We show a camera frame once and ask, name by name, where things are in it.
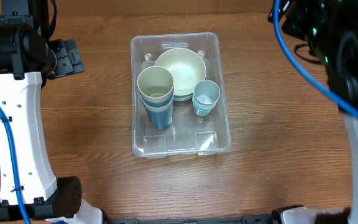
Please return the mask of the tall beige cup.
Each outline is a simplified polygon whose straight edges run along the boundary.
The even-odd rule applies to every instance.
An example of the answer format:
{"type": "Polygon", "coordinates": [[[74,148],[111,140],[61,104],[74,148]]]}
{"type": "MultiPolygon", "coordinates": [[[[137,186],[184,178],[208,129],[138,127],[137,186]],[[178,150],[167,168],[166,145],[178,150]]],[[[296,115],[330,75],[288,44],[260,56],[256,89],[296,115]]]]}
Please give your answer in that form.
{"type": "Polygon", "coordinates": [[[173,106],[173,101],[169,102],[168,104],[166,104],[165,106],[162,107],[152,107],[150,105],[148,105],[147,103],[145,103],[144,101],[142,102],[143,106],[145,107],[146,110],[151,111],[151,112],[155,112],[155,113],[159,113],[159,112],[163,112],[165,110],[168,110],[169,108],[171,108],[173,106]]]}
{"type": "Polygon", "coordinates": [[[145,100],[160,103],[173,96],[173,76],[166,68],[151,66],[140,73],[137,87],[145,100]]]}

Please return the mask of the tall dark blue cup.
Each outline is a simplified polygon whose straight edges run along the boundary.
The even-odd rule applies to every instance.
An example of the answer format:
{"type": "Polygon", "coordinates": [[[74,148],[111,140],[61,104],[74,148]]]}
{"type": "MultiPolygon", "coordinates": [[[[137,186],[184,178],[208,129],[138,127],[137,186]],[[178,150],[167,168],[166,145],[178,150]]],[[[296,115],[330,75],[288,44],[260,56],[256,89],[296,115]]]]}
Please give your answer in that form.
{"type": "Polygon", "coordinates": [[[173,100],[173,95],[171,95],[169,98],[167,98],[166,100],[164,101],[161,101],[161,102],[151,102],[149,101],[148,99],[146,99],[145,97],[141,96],[141,99],[142,101],[148,105],[148,106],[151,106],[151,107],[154,107],[154,108],[161,108],[163,106],[166,106],[169,104],[169,102],[171,102],[173,100]]]}
{"type": "Polygon", "coordinates": [[[159,112],[152,111],[147,108],[145,110],[152,126],[156,129],[168,128],[172,122],[172,107],[159,112]]]}

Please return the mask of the small grey cup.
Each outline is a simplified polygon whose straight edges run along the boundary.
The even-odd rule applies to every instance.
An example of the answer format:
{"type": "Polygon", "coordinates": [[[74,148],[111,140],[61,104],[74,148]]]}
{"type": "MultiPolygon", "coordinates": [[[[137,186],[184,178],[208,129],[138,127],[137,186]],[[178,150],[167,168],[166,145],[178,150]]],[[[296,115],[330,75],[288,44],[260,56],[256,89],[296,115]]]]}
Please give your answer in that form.
{"type": "Polygon", "coordinates": [[[211,106],[220,98],[220,87],[211,80],[203,80],[195,86],[193,96],[200,105],[211,106]]]}

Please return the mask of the small light blue cup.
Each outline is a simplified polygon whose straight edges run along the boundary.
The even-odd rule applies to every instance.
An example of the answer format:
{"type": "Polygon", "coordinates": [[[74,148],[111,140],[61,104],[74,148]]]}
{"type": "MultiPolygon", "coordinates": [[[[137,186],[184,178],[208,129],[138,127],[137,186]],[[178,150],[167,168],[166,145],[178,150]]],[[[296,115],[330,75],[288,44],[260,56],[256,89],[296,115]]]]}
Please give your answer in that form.
{"type": "Polygon", "coordinates": [[[197,116],[207,116],[211,111],[198,110],[193,106],[193,111],[197,116]]]}

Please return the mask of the small pink cup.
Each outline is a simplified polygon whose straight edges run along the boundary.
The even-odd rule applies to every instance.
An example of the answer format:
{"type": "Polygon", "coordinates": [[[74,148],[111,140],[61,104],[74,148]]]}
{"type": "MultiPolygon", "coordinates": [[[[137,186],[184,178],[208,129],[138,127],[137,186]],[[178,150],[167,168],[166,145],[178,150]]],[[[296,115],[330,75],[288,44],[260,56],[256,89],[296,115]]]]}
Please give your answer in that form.
{"type": "Polygon", "coordinates": [[[198,109],[198,110],[205,110],[205,111],[211,111],[215,106],[216,106],[216,103],[213,103],[213,104],[210,104],[210,105],[202,105],[201,103],[198,103],[196,101],[196,98],[193,97],[192,98],[192,103],[193,103],[193,106],[198,109]]]}

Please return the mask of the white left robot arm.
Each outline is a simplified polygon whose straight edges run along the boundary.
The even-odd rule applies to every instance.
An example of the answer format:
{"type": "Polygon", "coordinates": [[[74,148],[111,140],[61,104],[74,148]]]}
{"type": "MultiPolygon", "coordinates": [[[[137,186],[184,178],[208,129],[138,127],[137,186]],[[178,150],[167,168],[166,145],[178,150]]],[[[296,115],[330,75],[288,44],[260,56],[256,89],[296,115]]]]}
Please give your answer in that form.
{"type": "Polygon", "coordinates": [[[56,177],[40,94],[48,80],[84,71],[76,42],[53,40],[55,1],[3,1],[0,15],[0,222],[107,223],[78,177],[56,177]]]}

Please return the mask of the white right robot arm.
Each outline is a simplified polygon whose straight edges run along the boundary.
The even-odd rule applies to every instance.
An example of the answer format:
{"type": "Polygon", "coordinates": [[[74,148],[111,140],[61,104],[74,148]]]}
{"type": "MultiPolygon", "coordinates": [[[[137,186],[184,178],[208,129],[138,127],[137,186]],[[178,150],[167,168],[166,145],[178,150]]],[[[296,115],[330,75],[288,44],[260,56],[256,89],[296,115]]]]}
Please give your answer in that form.
{"type": "Polygon", "coordinates": [[[316,210],[286,208],[277,214],[279,223],[358,223],[358,1],[274,0],[268,20],[288,61],[300,75],[337,104],[343,114],[351,146],[352,205],[350,208],[316,210]],[[323,85],[294,57],[284,41],[290,35],[306,42],[325,67],[323,85]]]}

